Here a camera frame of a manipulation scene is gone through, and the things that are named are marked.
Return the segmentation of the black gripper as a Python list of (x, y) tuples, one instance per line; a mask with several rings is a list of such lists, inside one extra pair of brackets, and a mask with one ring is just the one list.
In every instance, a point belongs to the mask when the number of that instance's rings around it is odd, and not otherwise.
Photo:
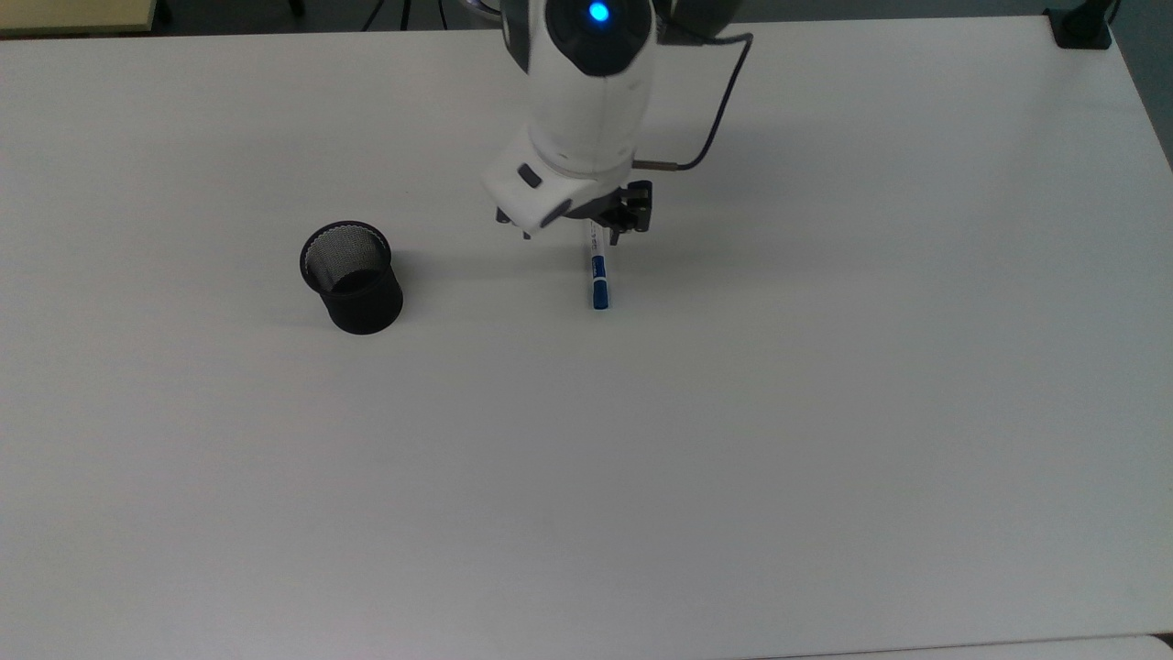
[[(591, 222), (603, 218), (605, 229), (610, 233), (608, 243), (615, 247), (623, 234), (642, 234), (650, 230), (652, 207), (653, 183), (651, 181), (633, 181), (628, 188), (617, 188), (598, 199), (569, 210), (567, 217), (571, 220)], [(496, 222), (502, 226), (516, 227), (521, 231), (524, 241), (531, 241), (531, 227), (524, 222), (515, 220), (501, 207), (496, 209)]]

